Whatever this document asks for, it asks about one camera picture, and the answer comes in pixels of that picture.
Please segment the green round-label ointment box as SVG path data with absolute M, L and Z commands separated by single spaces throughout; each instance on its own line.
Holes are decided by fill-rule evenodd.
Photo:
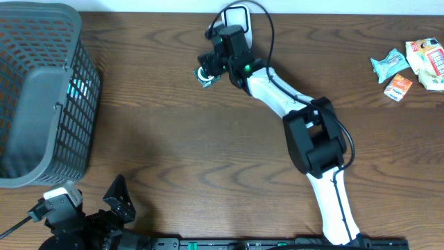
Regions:
M 220 76 L 206 75 L 202 67 L 196 68 L 193 74 L 203 88 L 209 88 L 221 79 Z

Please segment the teal wet wipes pack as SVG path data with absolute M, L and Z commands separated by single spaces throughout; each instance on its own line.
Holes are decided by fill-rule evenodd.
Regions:
M 410 67 L 407 59 L 397 49 L 392 49 L 383 60 L 370 59 L 373 71 L 378 77 L 378 83 L 382 84 L 386 79 L 398 72 Z

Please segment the small orange snack packet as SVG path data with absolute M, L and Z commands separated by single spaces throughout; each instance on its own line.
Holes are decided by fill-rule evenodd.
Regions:
M 384 94 L 392 100 L 400 102 L 412 84 L 413 82 L 409 79 L 401 76 L 400 74 L 396 74 L 391 82 L 386 86 Z

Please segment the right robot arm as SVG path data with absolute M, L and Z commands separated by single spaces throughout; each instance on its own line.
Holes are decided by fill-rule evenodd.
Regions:
M 311 183 L 323 220 L 323 235 L 333 245 L 353 245 L 360 236 L 344 183 L 344 154 L 350 136 L 331 102 L 293 89 L 262 59 L 243 34 L 208 35 L 213 51 L 198 57 L 199 74 L 227 73 L 233 85 L 265 103 L 282 118 L 290 158 Z

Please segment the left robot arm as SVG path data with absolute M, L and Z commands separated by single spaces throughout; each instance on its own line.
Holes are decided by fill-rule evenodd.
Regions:
M 45 226 L 53 234 L 41 249 L 150 249 L 149 237 L 125 229 L 135 220 L 126 180 L 118 175 L 103 197 L 109 210 L 86 215 L 82 192 L 72 181 L 56 185 L 44 193 Z

